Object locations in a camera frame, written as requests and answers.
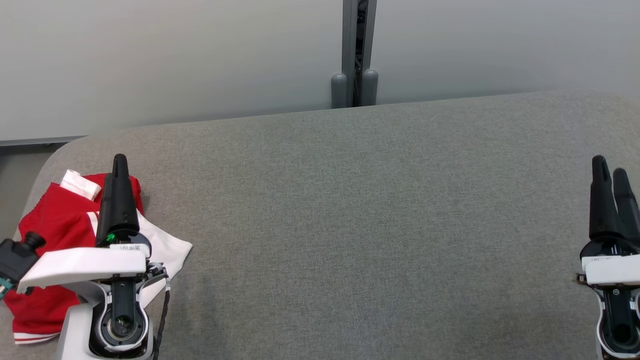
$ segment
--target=red garment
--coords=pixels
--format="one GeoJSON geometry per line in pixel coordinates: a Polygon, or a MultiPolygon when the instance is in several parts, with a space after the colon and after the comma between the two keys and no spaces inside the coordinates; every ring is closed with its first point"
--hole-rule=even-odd
{"type": "MultiPolygon", "coordinates": [[[[88,175],[85,179],[104,184],[106,174],[88,175]]],[[[143,213],[140,183],[131,178],[136,207],[143,213]]],[[[51,183],[35,208],[18,225],[24,239],[28,231],[35,231],[47,242],[36,250],[39,256],[47,251],[94,247],[95,236],[87,212],[100,211],[102,192],[91,201],[51,183]]],[[[35,288],[29,296],[9,292],[4,297],[13,313],[13,335],[16,343],[47,341],[62,330],[67,309],[79,304],[76,294],[62,286],[35,288]]]]}

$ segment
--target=gray fabric tabletop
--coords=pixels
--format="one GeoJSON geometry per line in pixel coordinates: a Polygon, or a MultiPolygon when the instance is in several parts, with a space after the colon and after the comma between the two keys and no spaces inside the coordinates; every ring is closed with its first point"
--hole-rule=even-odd
{"type": "MultiPolygon", "coordinates": [[[[593,359],[590,159],[640,191],[639,119],[543,92],[127,129],[53,154],[25,212],[127,155],[147,218],[194,244],[160,359],[593,359]]],[[[3,359],[54,354],[0,316],[3,359]]]]}

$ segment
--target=white label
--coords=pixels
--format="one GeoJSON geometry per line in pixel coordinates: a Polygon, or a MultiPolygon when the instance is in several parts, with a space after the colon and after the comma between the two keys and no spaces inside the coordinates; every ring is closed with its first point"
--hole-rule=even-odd
{"type": "Polygon", "coordinates": [[[592,262],[592,261],[599,261],[599,260],[604,260],[604,259],[613,259],[613,258],[619,258],[619,257],[620,257],[620,255],[585,256],[584,258],[582,258],[582,271],[586,271],[585,268],[586,268],[587,264],[592,262]]]}
{"type": "Polygon", "coordinates": [[[138,250],[144,252],[146,258],[151,256],[151,251],[145,244],[111,244],[109,248],[116,250],[138,250]]]}

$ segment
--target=folded clothing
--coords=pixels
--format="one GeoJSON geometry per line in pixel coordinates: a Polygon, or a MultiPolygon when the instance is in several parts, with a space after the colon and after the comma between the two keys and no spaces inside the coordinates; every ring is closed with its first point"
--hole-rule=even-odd
{"type": "MultiPolygon", "coordinates": [[[[106,174],[83,176],[84,180],[76,176],[75,172],[67,172],[61,182],[65,187],[51,183],[35,208],[18,225],[23,238],[28,231],[34,231],[45,239],[46,245],[36,251],[39,256],[47,251],[95,246],[102,200],[98,184],[104,184],[106,174]]],[[[171,279],[182,268],[192,244],[167,234],[144,218],[140,183],[135,177],[130,178],[140,233],[151,243],[151,261],[164,263],[171,279]]],[[[144,288],[141,304],[146,306],[163,288],[164,280],[144,288]]],[[[79,304],[76,294],[62,286],[35,288],[29,296],[11,291],[4,301],[13,313],[16,344],[54,338],[62,330],[67,309],[79,304]]]]}

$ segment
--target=striped cuff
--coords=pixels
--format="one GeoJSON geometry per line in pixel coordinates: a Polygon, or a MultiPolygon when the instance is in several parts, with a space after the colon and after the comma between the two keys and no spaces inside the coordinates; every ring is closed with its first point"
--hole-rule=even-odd
{"type": "Polygon", "coordinates": [[[54,334],[27,334],[26,332],[14,332],[13,339],[18,345],[35,344],[49,341],[55,338],[58,334],[59,332],[55,332],[54,334]]]}

